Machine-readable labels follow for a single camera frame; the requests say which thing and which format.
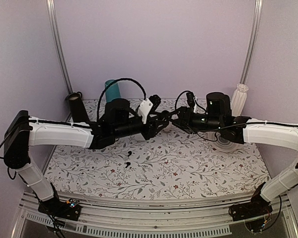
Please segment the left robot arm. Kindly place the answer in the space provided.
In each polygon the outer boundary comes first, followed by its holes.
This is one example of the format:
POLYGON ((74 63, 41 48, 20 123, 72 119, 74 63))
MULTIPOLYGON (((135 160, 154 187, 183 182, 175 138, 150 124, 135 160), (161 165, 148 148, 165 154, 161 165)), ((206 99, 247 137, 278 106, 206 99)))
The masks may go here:
POLYGON ((0 144, 5 165, 14 169, 44 206, 53 215, 60 215, 64 205, 57 199, 52 185, 30 159, 29 147, 37 145, 65 145, 88 149, 104 149, 118 138, 140 133, 145 140, 155 137, 169 124, 168 111, 156 112, 159 103, 144 99, 134 111, 126 99, 106 103, 104 114, 96 121, 62 122, 30 117, 20 111, 0 144))

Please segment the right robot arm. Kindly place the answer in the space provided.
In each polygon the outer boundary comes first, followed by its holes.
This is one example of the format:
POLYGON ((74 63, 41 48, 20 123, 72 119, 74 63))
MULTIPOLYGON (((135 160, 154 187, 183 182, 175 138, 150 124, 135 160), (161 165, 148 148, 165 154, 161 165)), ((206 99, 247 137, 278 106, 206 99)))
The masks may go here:
MULTIPOLYGON (((187 92, 187 106, 175 108, 177 118, 172 124, 179 129, 197 134, 198 132, 219 133, 221 138, 236 144, 259 143, 285 147, 298 151, 298 124, 287 124, 234 117, 230 108, 230 98, 222 92, 206 95, 207 108, 203 114, 194 110, 195 99, 187 92)), ((258 216, 280 194, 298 185, 298 158, 276 177, 260 185, 247 205, 251 216, 258 216)))

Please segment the floral table mat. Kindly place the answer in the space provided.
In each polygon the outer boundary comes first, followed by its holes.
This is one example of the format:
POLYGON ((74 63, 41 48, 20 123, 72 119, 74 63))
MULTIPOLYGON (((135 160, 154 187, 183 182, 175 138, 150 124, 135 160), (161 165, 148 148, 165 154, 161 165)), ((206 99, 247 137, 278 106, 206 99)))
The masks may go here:
POLYGON ((101 150, 58 146, 45 177, 62 192, 151 200, 253 192, 270 178, 255 144, 225 153, 207 133, 187 134, 173 125, 153 139, 137 134, 101 150))

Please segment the swirl pattern plate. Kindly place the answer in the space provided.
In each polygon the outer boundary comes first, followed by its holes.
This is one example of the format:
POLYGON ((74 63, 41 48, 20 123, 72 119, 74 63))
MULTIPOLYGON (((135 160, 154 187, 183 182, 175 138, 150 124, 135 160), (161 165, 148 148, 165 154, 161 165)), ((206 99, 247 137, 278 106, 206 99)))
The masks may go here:
POLYGON ((208 132, 207 138, 211 141, 211 145, 221 152, 230 153, 242 147, 242 144, 233 143, 222 138, 218 132, 208 132))

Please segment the teal cup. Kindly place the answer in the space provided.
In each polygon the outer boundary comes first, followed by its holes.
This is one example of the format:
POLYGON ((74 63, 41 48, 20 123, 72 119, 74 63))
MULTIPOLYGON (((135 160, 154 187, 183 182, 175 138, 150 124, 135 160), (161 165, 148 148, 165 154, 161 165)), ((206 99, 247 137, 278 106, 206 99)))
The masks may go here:
POLYGON ((121 98, 118 83, 112 84, 105 92, 106 102, 109 103, 115 99, 121 98))

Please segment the white ribbed vase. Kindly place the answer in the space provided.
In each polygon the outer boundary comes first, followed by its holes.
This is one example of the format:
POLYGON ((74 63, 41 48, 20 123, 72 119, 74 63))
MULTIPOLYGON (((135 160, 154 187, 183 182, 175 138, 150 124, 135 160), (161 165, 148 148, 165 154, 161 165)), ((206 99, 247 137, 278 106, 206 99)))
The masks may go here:
POLYGON ((241 84, 241 83, 237 84, 237 88, 234 91, 230 102, 232 115, 234 117, 241 115, 246 102, 248 90, 249 88, 245 84, 241 84))

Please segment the dark brown tumbler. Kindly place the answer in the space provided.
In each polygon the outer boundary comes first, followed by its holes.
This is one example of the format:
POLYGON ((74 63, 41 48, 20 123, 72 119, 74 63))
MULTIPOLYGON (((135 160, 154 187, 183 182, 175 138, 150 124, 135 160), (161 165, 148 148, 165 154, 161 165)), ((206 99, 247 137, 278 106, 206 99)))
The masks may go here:
POLYGON ((81 98, 68 100, 73 122, 88 122, 89 117, 81 98))

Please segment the grey mug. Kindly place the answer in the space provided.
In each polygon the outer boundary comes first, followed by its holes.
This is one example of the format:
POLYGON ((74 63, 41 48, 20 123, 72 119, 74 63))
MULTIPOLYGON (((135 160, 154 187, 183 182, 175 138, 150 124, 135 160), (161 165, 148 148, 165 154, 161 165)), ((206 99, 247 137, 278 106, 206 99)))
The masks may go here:
POLYGON ((68 100, 76 100, 78 98, 81 98, 82 99, 82 93, 80 91, 78 91, 78 92, 72 92, 72 93, 68 94, 65 97, 65 100, 66 101, 68 101, 68 100))

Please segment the aluminium front rail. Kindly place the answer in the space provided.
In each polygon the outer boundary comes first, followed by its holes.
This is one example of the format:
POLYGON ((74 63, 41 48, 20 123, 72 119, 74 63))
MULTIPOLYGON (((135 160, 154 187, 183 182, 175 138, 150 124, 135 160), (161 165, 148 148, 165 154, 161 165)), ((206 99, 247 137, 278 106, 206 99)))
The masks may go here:
POLYGON ((265 231, 264 216, 234 221, 231 205, 248 202, 251 192, 209 198, 133 200, 60 192, 61 200, 80 201, 77 221, 62 220, 67 238, 298 238, 298 223, 287 195, 273 200, 265 231))

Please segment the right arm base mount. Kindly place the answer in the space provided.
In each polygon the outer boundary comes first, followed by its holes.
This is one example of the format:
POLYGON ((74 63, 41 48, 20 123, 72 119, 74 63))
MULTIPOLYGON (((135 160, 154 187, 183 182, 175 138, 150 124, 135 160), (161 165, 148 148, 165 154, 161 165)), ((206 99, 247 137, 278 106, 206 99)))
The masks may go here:
POLYGON ((232 217, 233 221, 240 221, 269 214, 272 211, 273 209, 270 202, 262 198, 252 198, 249 202, 231 205, 228 209, 228 214, 232 217))

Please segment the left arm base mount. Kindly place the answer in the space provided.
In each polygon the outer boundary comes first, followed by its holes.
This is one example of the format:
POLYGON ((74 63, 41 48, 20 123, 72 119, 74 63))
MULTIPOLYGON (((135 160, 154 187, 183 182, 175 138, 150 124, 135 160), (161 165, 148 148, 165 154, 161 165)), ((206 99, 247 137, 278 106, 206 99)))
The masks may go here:
POLYGON ((69 203, 62 202, 57 198, 47 201, 40 201, 38 211, 53 217, 63 218, 72 221, 78 221, 82 207, 75 205, 72 207, 69 203))

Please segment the right metal frame post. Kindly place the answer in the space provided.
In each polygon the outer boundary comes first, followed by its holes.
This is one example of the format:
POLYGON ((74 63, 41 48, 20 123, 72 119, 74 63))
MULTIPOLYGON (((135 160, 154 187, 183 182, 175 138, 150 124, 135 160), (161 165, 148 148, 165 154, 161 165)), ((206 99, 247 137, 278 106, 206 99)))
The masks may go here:
POLYGON ((252 57, 256 45, 256 40, 258 36, 258 31, 260 27, 260 21, 261 21, 261 12, 263 8, 263 0, 256 0, 255 1, 255 7, 254 7, 254 13, 253 13, 253 20, 252 20, 252 26, 251 26, 251 33, 249 38, 249 44, 246 52, 246 58, 244 62, 244 66, 241 73, 240 82, 241 84, 246 84, 252 57))

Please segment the metal frame post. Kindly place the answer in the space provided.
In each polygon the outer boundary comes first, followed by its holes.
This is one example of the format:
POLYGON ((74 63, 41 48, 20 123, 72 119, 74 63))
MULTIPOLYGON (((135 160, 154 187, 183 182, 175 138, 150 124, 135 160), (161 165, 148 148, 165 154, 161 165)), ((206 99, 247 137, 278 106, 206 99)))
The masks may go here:
POLYGON ((56 15, 56 9, 55 9, 55 1, 54 0, 46 0, 47 4, 47 11, 48 11, 48 17, 50 21, 52 36, 57 52, 58 61, 60 64, 60 69, 62 72, 63 80, 65 83, 66 90, 68 94, 73 92, 72 84, 69 78, 69 73, 66 65, 65 56, 63 53, 62 48, 62 42, 61 37, 59 33, 58 23, 57 23, 57 15, 56 15))
POLYGON ((258 36, 258 31, 260 27, 260 21, 261 21, 261 12, 263 8, 263 0, 256 0, 255 1, 255 7, 254 7, 254 13, 253 13, 253 20, 252 20, 252 26, 251 26, 251 33, 249 38, 249 44, 246 52, 246 58, 244 62, 244 66, 241 73, 240 82, 241 84, 246 84, 252 57, 256 45, 256 40, 258 36))

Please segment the left metal frame post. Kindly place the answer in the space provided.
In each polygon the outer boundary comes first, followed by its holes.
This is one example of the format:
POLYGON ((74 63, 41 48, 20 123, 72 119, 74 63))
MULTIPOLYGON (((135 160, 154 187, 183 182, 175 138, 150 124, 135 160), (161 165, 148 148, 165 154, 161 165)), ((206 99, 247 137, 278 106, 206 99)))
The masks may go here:
POLYGON ((50 21, 52 36, 57 52, 58 61, 60 64, 60 69, 62 72, 63 80, 65 83, 66 90, 68 94, 73 92, 72 84, 69 78, 69 73, 66 65, 65 56, 63 53, 62 48, 62 42, 61 37, 59 33, 58 23, 57 23, 57 15, 56 15, 56 9, 55 9, 55 1, 54 0, 46 0, 47 4, 47 11, 48 11, 48 17, 50 21))

